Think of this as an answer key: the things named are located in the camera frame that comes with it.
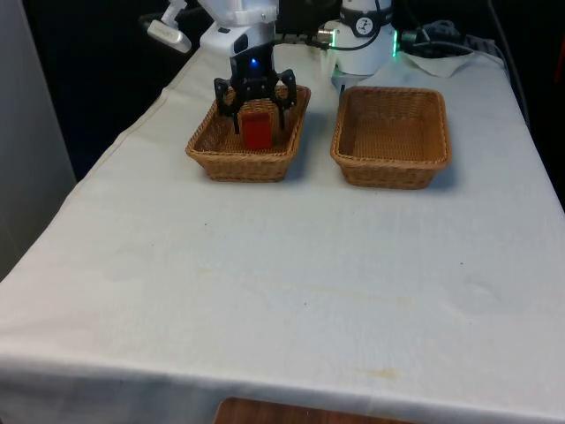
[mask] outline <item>wicker basket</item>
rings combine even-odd
[[[277,86],[284,95],[286,87]],[[206,170],[216,181],[275,182],[281,181],[298,152],[310,90],[297,86],[297,105],[284,114],[284,129],[279,125],[276,105],[267,99],[246,103],[239,112],[267,112],[271,118],[273,147],[248,150],[241,134],[235,134],[231,117],[218,113],[216,102],[207,113],[186,147],[186,154]]]
[[[451,162],[443,97],[423,88],[350,88],[331,155],[355,186],[427,187]]]

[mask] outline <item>red block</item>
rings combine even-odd
[[[273,147],[271,117],[266,112],[245,113],[241,116],[245,146],[250,150]]]

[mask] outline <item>stain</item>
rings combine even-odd
[[[412,299],[406,296],[399,296],[395,299],[395,302],[399,307],[408,307],[412,304]]]
[[[500,314],[509,308],[497,287],[477,274],[464,276],[460,284],[447,287],[447,291],[449,302],[444,307],[467,322],[473,316]]]
[[[212,274],[214,272],[214,269],[210,267],[197,267],[196,272],[199,276],[206,276],[208,274]]]
[[[398,380],[398,372],[394,368],[362,369],[359,372],[367,377],[382,378],[391,382]]]

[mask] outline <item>white robot body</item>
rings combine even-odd
[[[392,16],[391,0],[378,0],[380,11],[390,10]],[[349,25],[343,23],[343,12],[354,11],[357,18]],[[352,75],[372,75],[381,68],[393,54],[395,30],[389,23],[377,28],[378,22],[373,22],[366,14],[377,11],[375,0],[344,0],[342,4],[342,22],[334,29],[333,46],[338,48],[337,67],[341,72]],[[368,36],[373,31],[379,31],[376,39],[368,46],[358,50],[339,50],[342,48],[356,48],[371,40]]]
[[[351,75],[373,75],[390,60],[394,50],[395,29],[388,24],[380,29],[374,42],[360,50],[337,51],[337,67]],[[357,47],[367,42],[358,38],[349,26],[339,24],[335,29],[335,46]]]

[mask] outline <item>white cloth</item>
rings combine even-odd
[[[198,52],[0,284],[0,417],[211,422],[227,396],[434,423],[565,420],[565,220],[504,71],[401,59],[367,85],[440,90],[454,160],[424,191],[347,185],[318,53],[285,182],[185,155],[225,59]]]

